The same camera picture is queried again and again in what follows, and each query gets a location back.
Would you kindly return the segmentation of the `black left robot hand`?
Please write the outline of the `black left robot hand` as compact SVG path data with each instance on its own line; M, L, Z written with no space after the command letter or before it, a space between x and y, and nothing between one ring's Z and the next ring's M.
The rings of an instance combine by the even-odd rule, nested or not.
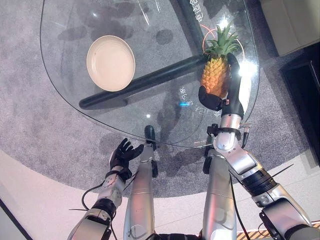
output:
M143 150L143 144L140 144L138 147L134 148L132 143L127 138L124 138L111 155L109 161L110 169L113 170L115 167L128 169L129 162L138 157Z

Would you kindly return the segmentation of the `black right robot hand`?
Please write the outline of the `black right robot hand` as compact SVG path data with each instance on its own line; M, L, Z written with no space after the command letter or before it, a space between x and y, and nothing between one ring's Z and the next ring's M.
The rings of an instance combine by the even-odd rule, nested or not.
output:
M232 54L210 58L204 66L198 99L206 108L244 117L245 111L239 99L242 77L240 65Z

